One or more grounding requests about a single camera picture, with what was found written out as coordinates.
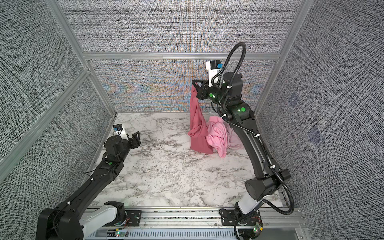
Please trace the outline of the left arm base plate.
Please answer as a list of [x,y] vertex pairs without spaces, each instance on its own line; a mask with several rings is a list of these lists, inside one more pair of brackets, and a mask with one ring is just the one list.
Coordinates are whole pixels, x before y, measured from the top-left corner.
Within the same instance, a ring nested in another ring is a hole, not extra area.
[[141,222],[142,218],[142,211],[141,210],[126,210],[126,217],[116,223],[112,223],[113,226],[116,226],[118,228],[122,227],[138,227]]

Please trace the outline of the light pink cloth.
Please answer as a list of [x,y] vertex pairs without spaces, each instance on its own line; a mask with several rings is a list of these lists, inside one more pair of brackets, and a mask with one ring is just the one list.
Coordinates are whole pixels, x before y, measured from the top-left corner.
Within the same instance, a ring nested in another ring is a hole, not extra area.
[[223,124],[224,120],[218,116],[210,116],[207,121],[208,144],[216,150],[220,158],[227,155],[227,132]]

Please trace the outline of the right green circuit board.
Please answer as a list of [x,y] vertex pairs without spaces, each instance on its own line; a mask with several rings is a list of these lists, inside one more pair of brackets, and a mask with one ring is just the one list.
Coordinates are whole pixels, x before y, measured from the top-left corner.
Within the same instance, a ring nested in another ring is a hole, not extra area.
[[248,240],[253,240],[259,237],[261,232],[263,231],[263,225],[256,223],[255,226],[252,227],[252,229],[246,229],[245,236]]

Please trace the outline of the small green circuit board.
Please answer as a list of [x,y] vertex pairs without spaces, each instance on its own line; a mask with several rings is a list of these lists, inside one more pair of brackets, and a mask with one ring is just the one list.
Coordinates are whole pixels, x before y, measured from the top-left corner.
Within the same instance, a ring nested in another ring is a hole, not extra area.
[[107,237],[108,238],[125,238],[126,234],[127,234],[127,231],[125,230],[119,230],[119,229],[108,230]]

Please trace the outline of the mauve pink cloth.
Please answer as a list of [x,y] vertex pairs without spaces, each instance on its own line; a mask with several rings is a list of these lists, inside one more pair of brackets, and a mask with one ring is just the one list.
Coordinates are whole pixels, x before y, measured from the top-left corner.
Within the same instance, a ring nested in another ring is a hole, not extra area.
[[244,145],[234,129],[226,122],[223,122],[223,124],[227,132],[227,148],[232,150],[244,149]]

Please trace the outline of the aluminium front rail frame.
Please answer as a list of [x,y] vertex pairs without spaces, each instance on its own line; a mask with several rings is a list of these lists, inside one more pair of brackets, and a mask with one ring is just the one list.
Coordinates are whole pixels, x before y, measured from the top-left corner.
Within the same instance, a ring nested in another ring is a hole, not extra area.
[[[233,226],[223,226],[219,208],[153,208],[141,210],[138,227],[101,227],[88,240],[234,240]],[[263,231],[260,240],[310,240],[309,228],[299,210],[284,216],[271,208],[260,208]],[[125,238],[108,238],[108,230],[125,230]]]

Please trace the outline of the dark pink cloth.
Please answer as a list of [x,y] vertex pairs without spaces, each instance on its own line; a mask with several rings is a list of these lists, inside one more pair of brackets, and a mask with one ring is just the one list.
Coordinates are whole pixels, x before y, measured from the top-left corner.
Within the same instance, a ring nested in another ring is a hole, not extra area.
[[208,144],[208,129],[206,120],[199,105],[197,90],[191,87],[190,98],[190,131],[188,136],[191,139],[190,149],[202,154],[213,154],[213,148]]

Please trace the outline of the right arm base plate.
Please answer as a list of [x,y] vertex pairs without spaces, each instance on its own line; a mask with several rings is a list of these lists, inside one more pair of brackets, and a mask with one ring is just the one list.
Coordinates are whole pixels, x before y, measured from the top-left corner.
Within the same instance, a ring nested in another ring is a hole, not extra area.
[[251,211],[243,215],[238,209],[219,209],[221,222],[223,226],[234,226],[238,221],[240,226],[254,226],[256,224],[262,225],[262,218],[258,211]]

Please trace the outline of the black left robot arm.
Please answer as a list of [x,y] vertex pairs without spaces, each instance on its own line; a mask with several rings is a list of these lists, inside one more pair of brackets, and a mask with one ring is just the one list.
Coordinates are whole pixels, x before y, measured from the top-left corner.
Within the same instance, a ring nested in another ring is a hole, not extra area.
[[126,225],[124,203],[109,201],[98,210],[86,210],[98,194],[120,174],[130,150],[141,145],[140,133],[131,137],[111,136],[106,152],[92,175],[70,197],[55,208],[44,209],[37,224],[37,240],[83,240],[106,224]]

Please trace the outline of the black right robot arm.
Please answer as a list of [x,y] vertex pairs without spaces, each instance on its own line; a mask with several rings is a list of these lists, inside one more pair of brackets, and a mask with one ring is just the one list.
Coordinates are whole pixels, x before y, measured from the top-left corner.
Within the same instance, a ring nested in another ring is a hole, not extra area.
[[[282,169],[271,156],[258,130],[254,112],[242,100],[242,75],[225,73],[220,84],[212,86],[209,86],[207,80],[194,80],[192,84],[197,90],[197,98],[211,100],[221,119],[238,135],[254,169],[255,177],[245,182],[246,194],[235,204],[236,219],[255,213],[264,204],[282,215],[292,214],[295,202],[285,183],[291,174],[289,170]],[[287,193],[289,199],[287,210],[276,207],[266,199],[279,189],[284,189]]]

